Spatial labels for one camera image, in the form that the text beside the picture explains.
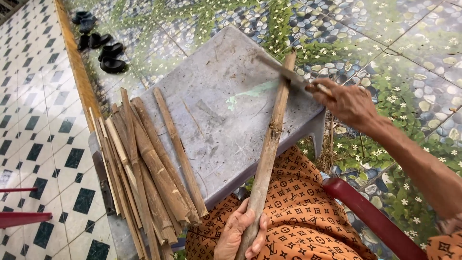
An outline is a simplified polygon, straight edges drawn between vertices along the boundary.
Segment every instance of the elderly person's hand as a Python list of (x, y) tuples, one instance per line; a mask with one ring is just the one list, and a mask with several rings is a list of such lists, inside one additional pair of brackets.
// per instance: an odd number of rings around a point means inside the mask
[(313, 93), (316, 101), (325, 105), (340, 121), (367, 134), (368, 124), (378, 117), (369, 91), (356, 85), (340, 86), (329, 78), (316, 79), (313, 84), (324, 85), (333, 96), (317, 91)]
[[(215, 260), (234, 260), (237, 249), (241, 244), (241, 236), (246, 228), (255, 220), (255, 212), (247, 210), (249, 199), (245, 199), (239, 208), (231, 214), (226, 222), (225, 228), (221, 233), (220, 240), (215, 246), (213, 259)], [(268, 216), (263, 213), (260, 217), (260, 230), (252, 246), (245, 251), (245, 257), (250, 259), (257, 256), (265, 244), (267, 233)]]

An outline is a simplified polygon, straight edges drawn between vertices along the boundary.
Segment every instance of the tiled floor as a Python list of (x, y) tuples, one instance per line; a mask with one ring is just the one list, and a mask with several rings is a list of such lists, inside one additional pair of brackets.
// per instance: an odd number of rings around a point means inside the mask
[(0, 257), (115, 259), (83, 114), (52, 0), (31, 0), (0, 26), (0, 210), (51, 212), (0, 230)]

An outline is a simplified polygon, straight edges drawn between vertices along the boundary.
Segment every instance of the knife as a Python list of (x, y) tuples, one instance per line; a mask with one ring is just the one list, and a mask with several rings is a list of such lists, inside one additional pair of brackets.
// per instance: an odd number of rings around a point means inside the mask
[(259, 59), (261, 62), (264, 64), (268, 65), (269, 67), (273, 68), (276, 71), (279, 71), (280, 75), (285, 77), (286, 79), (290, 80), (291, 86), (298, 87), (300, 89), (303, 89), (308, 92), (316, 92), (316, 91), (322, 91), (329, 97), (333, 98), (332, 92), (330, 89), (326, 88), (322, 84), (312, 84), (309, 81), (305, 80), (303, 77), (298, 75), (297, 73), (293, 72), (292, 70), (286, 69), (285, 67), (279, 65), (275, 61), (258, 54), (257, 59)]

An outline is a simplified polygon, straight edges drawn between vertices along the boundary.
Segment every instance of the red plastic chair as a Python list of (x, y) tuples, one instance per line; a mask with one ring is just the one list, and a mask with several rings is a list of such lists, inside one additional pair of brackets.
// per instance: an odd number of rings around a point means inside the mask
[(322, 185), (327, 194), (351, 209), (400, 260), (427, 259), (418, 245), (347, 182), (329, 178)]
[[(0, 192), (28, 192), (37, 191), (36, 187), (33, 188), (17, 188), (17, 189), (0, 189)], [(51, 212), (0, 212), (0, 229), (9, 227), (32, 224), (37, 222), (48, 221), (53, 218)]]

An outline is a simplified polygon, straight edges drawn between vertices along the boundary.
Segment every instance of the person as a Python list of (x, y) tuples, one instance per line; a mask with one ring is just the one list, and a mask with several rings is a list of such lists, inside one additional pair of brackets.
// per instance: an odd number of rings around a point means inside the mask
[[(442, 234), (428, 240), (428, 259), (462, 259), (462, 179), (389, 119), (379, 116), (369, 91), (316, 79), (333, 97), (315, 92), (315, 100), (342, 122), (370, 136), (401, 165), (440, 216)], [(187, 233), (187, 259), (233, 260), (243, 231), (255, 219), (234, 196), (209, 211), (203, 224)], [(376, 260), (362, 242), (341, 205), (322, 188), (322, 177), (293, 146), (274, 161), (260, 230), (247, 259)]]

